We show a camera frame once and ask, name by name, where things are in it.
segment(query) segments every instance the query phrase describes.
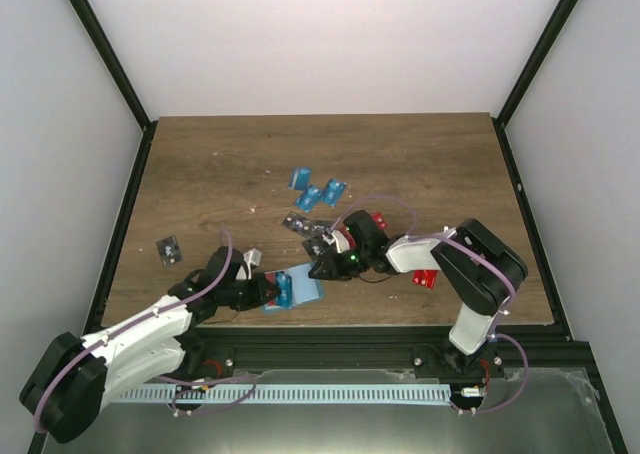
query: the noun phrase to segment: red block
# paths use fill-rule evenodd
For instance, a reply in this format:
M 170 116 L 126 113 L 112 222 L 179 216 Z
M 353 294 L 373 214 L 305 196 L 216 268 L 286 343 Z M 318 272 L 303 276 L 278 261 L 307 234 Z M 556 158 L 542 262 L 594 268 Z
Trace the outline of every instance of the red block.
M 371 213 L 371 218 L 376 221 L 376 224 L 378 225 L 378 227 L 380 227 L 380 229 L 387 228 L 387 221 L 384 220 L 384 217 L 382 217 L 382 213 L 380 211 Z
M 438 271 L 432 271 L 432 270 L 414 271 L 413 283 L 419 284 L 429 289 L 433 289 L 433 286 L 436 285 L 437 275 L 438 275 Z

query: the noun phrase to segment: blue card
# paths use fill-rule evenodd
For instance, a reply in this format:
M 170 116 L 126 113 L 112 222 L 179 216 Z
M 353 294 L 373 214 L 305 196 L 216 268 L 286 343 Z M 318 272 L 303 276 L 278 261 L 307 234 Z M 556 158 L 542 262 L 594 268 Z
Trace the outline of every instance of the blue card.
M 311 212 L 311 209 L 322 199 L 322 189 L 316 186 L 309 186 L 307 190 L 300 194 L 294 204 L 304 212 Z
M 311 182 L 310 167 L 294 167 L 289 181 L 289 189 L 304 191 Z
M 329 179 L 329 182 L 327 182 L 327 185 L 322 191 L 323 202 L 329 204 L 331 207 L 336 207 L 336 204 L 340 200 L 340 196 L 342 196 L 342 193 L 346 188 L 346 182 Z
M 272 301 L 262 306 L 264 312 L 277 312 L 291 309 L 300 304 L 316 301 L 324 297 L 324 288 L 318 279 L 310 279 L 309 271 L 313 267 L 313 263 L 300 264 L 299 266 L 290 267 L 284 271 L 268 272 L 267 279 L 277 282 L 282 294 Z M 284 292 L 289 291 L 291 294 L 291 307 L 285 307 Z

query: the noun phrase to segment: wooden tabletop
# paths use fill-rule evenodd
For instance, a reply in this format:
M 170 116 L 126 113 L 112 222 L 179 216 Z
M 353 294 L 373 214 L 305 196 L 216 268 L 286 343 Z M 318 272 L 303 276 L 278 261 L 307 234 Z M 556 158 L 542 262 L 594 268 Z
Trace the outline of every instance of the wooden tabletop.
M 551 323 L 506 167 L 488 114 L 402 114 L 162 118 L 153 141 L 104 323 L 117 323 L 151 305 L 190 271 L 205 266 L 219 229 L 234 247 L 262 251 L 261 270 L 308 262 L 302 237 L 280 224 L 299 195 L 288 189 L 295 166 L 313 169 L 312 183 L 348 183 L 335 209 L 318 204 L 310 219 L 334 219 L 366 195 L 396 196 L 419 216 L 415 233 L 441 231 L 475 217 L 529 266 L 511 323 Z M 379 210 L 388 234 L 411 224 L 393 202 Z M 175 235 L 184 260 L 163 266 L 156 241 Z M 449 324 L 460 300 L 440 275 L 434 289 L 411 274 L 380 284 L 324 282 L 325 298 L 291 311 L 220 309 L 223 325 Z

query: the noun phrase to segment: small card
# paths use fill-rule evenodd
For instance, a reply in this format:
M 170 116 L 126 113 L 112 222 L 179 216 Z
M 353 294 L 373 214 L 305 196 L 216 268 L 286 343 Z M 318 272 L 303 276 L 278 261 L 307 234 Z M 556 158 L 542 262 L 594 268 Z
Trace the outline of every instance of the small card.
M 298 266 L 290 267 L 284 271 L 268 272 L 266 273 L 267 279 L 271 282 L 278 284 L 280 289 L 287 289 L 287 282 L 290 282 L 289 292 L 291 292 L 291 308 L 297 307 L 300 304 L 306 304 L 307 302 L 316 301 L 324 297 L 324 289 L 322 283 L 316 279 L 309 278 L 309 271 L 313 264 L 306 263 Z M 278 274 L 284 275 L 285 280 L 278 281 Z M 262 306 L 262 310 L 266 313 L 284 311 L 285 307 L 278 304 L 278 298 L 269 301 Z
M 300 194 L 300 197 L 294 204 L 304 212 L 311 212 L 311 209 L 322 198 L 322 189 L 316 186 L 309 186 L 307 190 Z
M 294 167 L 289 181 L 289 189 L 304 191 L 311 182 L 310 167 Z
M 329 182 L 327 182 L 327 185 L 322 191 L 322 201 L 329 204 L 331 207 L 336 207 L 336 204 L 340 200 L 340 196 L 342 196 L 342 193 L 346 188 L 346 182 L 329 179 Z
M 307 219 L 306 221 L 303 222 L 303 229 L 304 229 L 303 235 L 305 237 L 316 236 L 318 234 L 325 232 L 332 225 L 333 225 L 333 221 L 320 221 L 320 220 L 310 221 Z
M 165 266 L 171 266 L 182 260 L 182 251 L 176 236 L 167 237 L 156 242 L 156 247 L 158 248 L 158 254 L 160 254 L 160 260 Z
M 289 229 L 290 231 L 293 231 L 298 234 L 306 235 L 305 228 L 304 228 L 305 222 L 308 223 L 309 219 L 304 217 L 302 214 L 298 214 L 297 212 L 291 211 L 289 214 L 287 214 L 287 217 L 284 218 L 284 221 L 282 221 L 282 225 L 287 229 Z

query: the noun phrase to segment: purple cable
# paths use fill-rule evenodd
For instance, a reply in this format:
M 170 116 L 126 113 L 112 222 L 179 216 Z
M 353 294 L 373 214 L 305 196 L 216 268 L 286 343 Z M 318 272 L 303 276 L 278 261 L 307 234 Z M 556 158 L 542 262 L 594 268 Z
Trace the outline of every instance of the purple cable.
M 216 287 L 216 285 L 218 285 L 218 283 L 222 280 L 222 277 L 226 274 L 227 269 L 229 268 L 229 264 L 231 264 L 231 254 L 232 254 L 232 251 L 233 251 L 233 239 L 231 239 L 231 234 L 226 229 L 224 229 L 224 228 L 221 229 L 221 232 L 224 233 L 224 235 L 227 237 L 228 248 L 227 248 L 227 258 L 224 261 L 224 265 L 222 266 L 222 270 L 220 271 L 220 274 L 218 274 L 218 277 L 216 277 L 213 280 L 213 282 L 211 284 L 209 284 L 207 287 L 205 287 L 204 289 L 202 289 L 199 292 L 196 292 L 192 296 L 187 297 L 186 299 L 183 299 L 183 300 L 178 301 L 178 302 L 174 302 L 173 304 L 169 304 L 168 306 L 164 306 L 164 307 L 158 309 L 158 314 L 161 314 L 161 313 L 166 312 L 166 311 L 170 311 L 171 309 L 175 309 L 176 307 L 183 306 L 183 305 L 188 304 L 188 303 L 190 303 L 192 301 L 195 301 L 196 299 L 204 296 L 209 291 L 211 291 L 211 289 Z M 111 341 L 111 340 L 115 339 L 116 337 L 118 337 L 123 332 L 126 332 L 129 329 L 131 329 L 131 328 L 133 328 L 133 327 L 135 327 L 135 326 L 143 323 L 144 321 L 146 321 L 148 319 L 151 319 L 152 317 L 155 317 L 155 316 L 156 316 L 156 314 L 154 314 L 153 312 L 148 312 L 143 316 L 137 317 L 136 319 L 133 319 L 131 322 L 125 324 L 124 326 L 120 327 L 119 329 L 116 329 L 115 331 L 111 332 L 108 335 L 108 339 Z M 33 413 L 33 423 L 34 423 L 35 430 L 37 432 L 40 432 L 40 433 L 47 432 L 46 429 L 44 429 L 42 427 L 42 425 L 40 424 L 40 418 L 42 417 L 42 411 L 44 410 L 44 406 L 47 404 L 47 401 L 51 397 L 51 393 L 55 390 L 56 387 L 58 387 L 58 384 L 60 384 L 62 379 L 64 379 L 64 377 L 71 371 L 71 369 L 73 369 L 75 366 L 77 366 L 80 363 L 80 361 L 82 361 L 82 359 L 87 357 L 89 354 L 91 354 L 93 351 L 95 351 L 99 347 L 102 347 L 102 346 L 105 346 L 105 345 L 106 345 L 106 343 L 104 341 L 100 340 L 100 341 L 96 341 L 95 344 L 92 344 L 91 346 L 86 347 L 80 354 L 78 354 L 71 361 L 69 361 L 69 364 L 64 366 L 60 370 L 60 372 L 53 378 L 53 380 L 49 383 L 47 388 L 42 393 L 42 397 L 40 397 L 40 402 L 38 402 L 38 405 L 36 406 L 36 410 Z
M 520 394 L 522 394 L 522 391 L 524 391 L 524 388 L 527 385 L 527 381 L 529 380 L 529 360 L 527 359 L 527 355 L 524 352 L 524 349 L 522 348 L 520 343 L 516 341 L 513 337 L 508 336 L 506 334 L 496 334 L 495 337 L 497 339 L 504 339 L 506 341 L 509 341 L 511 344 L 513 344 L 516 347 L 516 349 L 518 349 L 518 352 L 520 352 L 520 356 L 522 357 L 524 374 L 522 375 L 522 382 L 520 383 L 518 390 L 515 392 L 513 396 L 511 396 L 509 399 L 507 399 L 503 403 L 498 404 L 497 406 L 490 407 L 489 409 L 483 409 L 481 411 L 476 411 L 476 414 L 489 414 L 490 412 L 499 411 L 500 409 L 504 409 L 505 407 L 507 407 L 509 404 L 512 404 L 520 396 Z M 451 407 L 458 412 L 460 411 L 464 412 L 463 409 L 456 406 L 453 402 L 451 402 Z
M 197 411 L 188 411 L 191 412 L 191 414 L 189 414 L 189 416 L 205 416 L 207 414 L 213 414 L 216 412 L 222 412 L 222 411 L 226 411 L 228 409 L 232 409 L 234 407 L 239 406 L 242 402 L 246 401 L 247 399 L 249 399 L 254 392 L 256 392 L 256 387 L 257 387 L 257 383 L 255 381 L 255 377 L 253 376 L 238 376 L 238 377 L 227 377 L 225 379 L 214 379 L 212 381 L 204 381 L 204 382 L 188 382 L 188 381 L 178 381 L 177 379 L 171 379 L 169 377 L 164 377 L 164 376 L 158 376 L 156 379 L 162 380 L 162 381 L 167 381 L 167 382 L 172 382 L 174 384 L 179 384 L 181 386 L 189 386 L 189 387 L 197 387 L 197 386 L 217 386 L 219 384 L 229 384 L 229 383 L 236 383 L 236 382 L 243 382 L 243 381 L 249 381 L 251 382 L 253 385 L 251 386 L 251 389 L 249 389 L 249 391 L 240 396 L 238 399 L 236 399 L 235 401 L 232 401 L 228 404 L 225 404 L 224 406 L 220 406 L 220 407 L 214 407 L 213 409 L 207 409 L 205 411 L 201 411 L 201 410 L 197 410 Z M 174 413 L 178 413 L 181 411 L 181 409 L 178 408 L 178 406 L 176 405 L 176 401 L 178 399 L 180 399 L 181 397 L 187 395 L 189 392 L 192 391 L 182 391 L 177 393 L 173 399 L 171 399 L 171 409 L 173 410 Z
M 409 204 L 407 204 L 406 202 L 404 202 L 401 199 L 398 199 L 397 197 L 393 197 L 393 196 L 381 196 L 378 194 L 372 194 L 370 196 L 365 196 L 361 199 L 358 199 L 356 202 L 354 202 L 353 204 L 351 204 L 346 211 L 344 211 L 340 217 L 338 217 L 335 222 L 331 225 L 331 227 L 329 229 L 333 230 L 335 229 L 335 227 L 340 223 L 340 221 L 342 221 L 342 219 L 344 219 L 344 217 L 351 212 L 351 210 L 362 204 L 364 201 L 366 201 L 367 199 L 386 199 L 388 201 L 394 201 L 397 202 L 398 204 L 401 204 L 402 206 L 406 207 L 407 210 L 409 211 L 409 214 L 411 214 L 411 217 L 413 217 L 413 224 L 411 224 L 411 227 L 409 228 L 409 230 L 407 231 L 407 235 L 413 231 L 416 227 L 418 227 L 418 216 L 416 215 L 415 211 L 413 209 L 411 209 L 411 206 L 409 206 Z

